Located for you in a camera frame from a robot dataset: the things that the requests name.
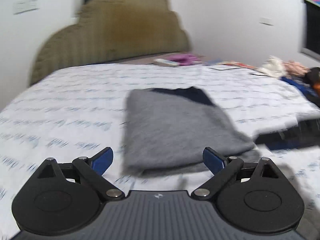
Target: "silver pin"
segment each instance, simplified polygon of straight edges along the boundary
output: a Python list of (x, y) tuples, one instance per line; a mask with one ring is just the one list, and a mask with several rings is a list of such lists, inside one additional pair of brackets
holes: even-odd
[(207, 190), (206, 188), (198, 188), (194, 191), (194, 193), (198, 197), (206, 197), (207, 195), (210, 194), (210, 191)]
[(121, 194), (122, 194), (122, 191), (119, 190), (119, 189), (113, 188), (113, 189), (107, 190), (106, 194), (107, 194), (109, 197), (120, 197)]

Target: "gray ribbed panel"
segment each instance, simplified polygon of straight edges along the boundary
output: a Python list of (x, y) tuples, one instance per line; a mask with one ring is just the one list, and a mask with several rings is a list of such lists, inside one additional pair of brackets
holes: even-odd
[(209, 202), (196, 201), (186, 191), (132, 191), (130, 197), (108, 203), (100, 216), (81, 230), (64, 236), (28, 232), (14, 240), (303, 240), (291, 231), (278, 236), (254, 236), (224, 222)]

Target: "gray folded cloth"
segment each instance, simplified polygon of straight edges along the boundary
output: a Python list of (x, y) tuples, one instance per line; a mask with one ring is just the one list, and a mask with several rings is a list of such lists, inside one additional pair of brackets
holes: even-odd
[(132, 90), (126, 103), (124, 165), (129, 169), (202, 171), (206, 169), (201, 165), (205, 147), (231, 156), (255, 145), (194, 87)]

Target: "bed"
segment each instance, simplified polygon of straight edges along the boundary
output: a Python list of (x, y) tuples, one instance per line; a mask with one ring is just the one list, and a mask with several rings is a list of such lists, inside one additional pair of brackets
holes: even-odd
[[(123, 169), (124, 103), (132, 89), (201, 88), (222, 107), (239, 131), (251, 137), (261, 130), (282, 129), (296, 123), (297, 118), (320, 116), (320, 110), (298, 90), (282, 81), (255, 75), (250, 69), (204, 65), (178, 68), (119, 63), (88, 65), (121, 57), (183, 51), (188, 41), (180, 27), (176, 25), (176, 28), (179, 35), (174, 38), (178, 44), (175, 47), (168, 41), (168, 46), (163, 44), (163, 47), (126, 55), (108, 54), (105, 58), (99, 53), (94, 57), (89, 47), (84, 49), (84, 41), (80, 44), (82, 52), (88, 52), (87, 58), (77, 57), (76, 48), (57, 51), (61, 43), (79, 37), (76, 31), (64, 38), (61, 32), (66, 31), (62, 30), (44, 44), (31, 74), (33, 86), (0, 113), (2, 239), (10, 239), (19, 231), (11, 213), (12, 200), (47, 157), (54, 157), (59, 163), (70, 162), (79, 156), (91, 157), (109, 146), (113, 149), (114, 161), (103, 177), (125, 193), (131, 189), (191, 192), (212, 176), (210, 171), (204, 171), (147, 177), (132, 175)], [(303, 197), (306, 209), (298, 231), (307, 239), (316, 239), (320, 232), (320, 148), (276, 152), (263, 146), (259, 149), (261, 156), (270, 157), (279, 165)]]

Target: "white patterned bed sheet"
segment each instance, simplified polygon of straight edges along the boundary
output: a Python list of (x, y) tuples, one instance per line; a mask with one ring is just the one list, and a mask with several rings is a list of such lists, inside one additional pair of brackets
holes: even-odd
[[(249, 136), (261, 129), (284, 128), (296, 123), (298, 116), (319, 116), (317, 107), (282, 81), (252, 75), (248, 69), (214, 68), (120, 64), (72, 67), (56, 71), (19, 95), (0, 114), (2, 239), (19, 231), (11, 213), (12, 199), (47, 157), (59, 163), (71, 162), (110, 146), (114, 161), (103, 176), (126, 193), (130, 189), (191, 192), (212, 176), (210, 171), (157, 178), (124, 173), (125, 98), (132, 89), (197, 86), (226, 111), (238, 130)], [(316, 230), (320, 231), (320, 149), (271, 153), (262, 148), (261, 152), (282, 165), (288, 178), (298, 183), (306, 203), (300, 231), (308, 239), (315, 239)]]

